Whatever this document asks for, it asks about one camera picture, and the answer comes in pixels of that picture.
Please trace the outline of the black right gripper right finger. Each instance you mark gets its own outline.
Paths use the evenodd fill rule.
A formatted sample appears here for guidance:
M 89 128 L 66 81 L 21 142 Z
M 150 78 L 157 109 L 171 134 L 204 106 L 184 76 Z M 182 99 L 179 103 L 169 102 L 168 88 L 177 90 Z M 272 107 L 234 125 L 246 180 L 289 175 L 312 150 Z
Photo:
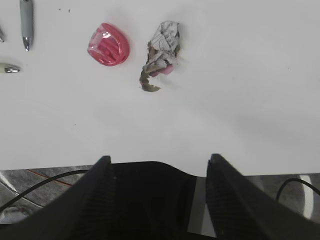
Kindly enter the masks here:
M 219 240 L 318 240 L 320 225 L 280 204 L 220 154 L 206 172 L 206 203 Z

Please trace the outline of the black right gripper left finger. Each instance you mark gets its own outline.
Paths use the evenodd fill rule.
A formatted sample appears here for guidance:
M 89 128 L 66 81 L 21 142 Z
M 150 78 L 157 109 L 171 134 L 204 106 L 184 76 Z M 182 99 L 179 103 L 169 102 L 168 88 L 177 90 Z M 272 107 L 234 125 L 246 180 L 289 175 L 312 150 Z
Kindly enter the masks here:
M 102 157 L 71 188 L 30 217 L 0 230 L 2 240 L 108 240 L 114 169 Z

